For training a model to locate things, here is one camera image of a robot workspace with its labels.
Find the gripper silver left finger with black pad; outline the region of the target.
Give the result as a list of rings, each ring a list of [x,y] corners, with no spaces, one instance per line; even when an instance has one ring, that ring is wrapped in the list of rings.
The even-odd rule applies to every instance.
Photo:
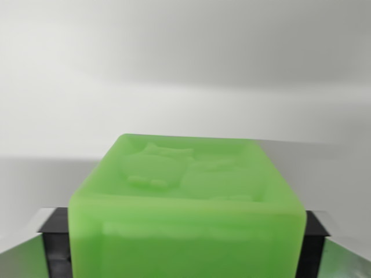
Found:
[[[42,208],[1,238],[1,277],[70,277],[67,208]]]

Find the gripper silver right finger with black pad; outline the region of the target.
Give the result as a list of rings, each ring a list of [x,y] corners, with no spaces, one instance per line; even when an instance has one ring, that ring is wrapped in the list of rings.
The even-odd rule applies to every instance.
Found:
[[[307,211],[296,277],[370,277],[370,244],[346,236],[325,211]]]

